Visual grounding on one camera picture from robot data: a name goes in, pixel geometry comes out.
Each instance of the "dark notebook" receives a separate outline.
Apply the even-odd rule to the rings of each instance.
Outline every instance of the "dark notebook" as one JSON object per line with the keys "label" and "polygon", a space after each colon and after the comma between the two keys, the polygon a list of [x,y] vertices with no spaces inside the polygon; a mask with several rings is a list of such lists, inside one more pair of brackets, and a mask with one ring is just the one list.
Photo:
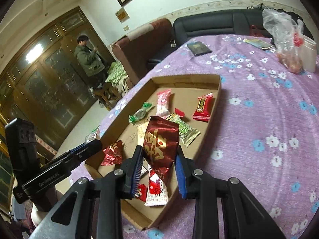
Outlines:
{"label": "dark notebook", "polygon": [[212,52],[208,47],[206,47],[202,42],[199,42],[199,41],[194,43],[189,43],[187,44],[187,47],[196,57]]}

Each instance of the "green jacket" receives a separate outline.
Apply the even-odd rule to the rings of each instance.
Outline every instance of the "green jacket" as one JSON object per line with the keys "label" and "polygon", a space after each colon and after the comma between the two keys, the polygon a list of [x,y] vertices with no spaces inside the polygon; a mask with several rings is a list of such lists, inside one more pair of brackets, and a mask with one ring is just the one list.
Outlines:
{"label": "green jacket", "polygon": [[87,76],[93,76],[105,69],[96,52],[91,52],[87,46],[77,46],[74,56],[78,59]]}

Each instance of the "sofa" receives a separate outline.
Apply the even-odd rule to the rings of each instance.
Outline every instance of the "sofa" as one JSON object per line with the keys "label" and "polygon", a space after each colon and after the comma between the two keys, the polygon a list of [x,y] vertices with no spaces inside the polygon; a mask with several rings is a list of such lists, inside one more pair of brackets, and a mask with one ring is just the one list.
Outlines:
{"label": "sofa", "polygon": [[[293,12],[289,14],[295,21],[302,20]],[[173,26],[169,20],[160,19],[121,38],[114,44],[113,53],[122,62],[130,80],[136,84],[156,64],[189,39],[219,34],[251,35],[253,25],[255,33],[272,37],[263,27],[260,9],[222,10],[185,16],[176,19]],[[306,25],[304,35],[313,39]]]}

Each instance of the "black hair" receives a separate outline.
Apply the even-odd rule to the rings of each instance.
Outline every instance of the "black hair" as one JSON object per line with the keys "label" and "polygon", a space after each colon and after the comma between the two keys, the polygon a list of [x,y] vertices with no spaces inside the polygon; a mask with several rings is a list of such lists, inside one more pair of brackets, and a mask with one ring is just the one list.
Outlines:
{"label": "black hair", "polygon": [[78,37],[78,44],[80,43],[80,41],[88,41],[89,37],[86,35],[81,35]]}

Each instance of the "man in green jacket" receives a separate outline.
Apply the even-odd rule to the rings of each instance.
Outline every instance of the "man in green jacket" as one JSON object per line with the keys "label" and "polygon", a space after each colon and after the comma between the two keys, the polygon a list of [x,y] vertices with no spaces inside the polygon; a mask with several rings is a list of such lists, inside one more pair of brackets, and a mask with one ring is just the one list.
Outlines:
{"label": "man in green jacket", "polygon": [[74,56],[78,59],[80,65],[89,77],[90,85],[95,89],[100,83],[105,82],[107,73],[104,64],[96,53],[98,49],[95,47],[93,50],[90,50],[87,47],[88,40],[89,37],[86,35],[78,37],[78,45],[75,48]]}

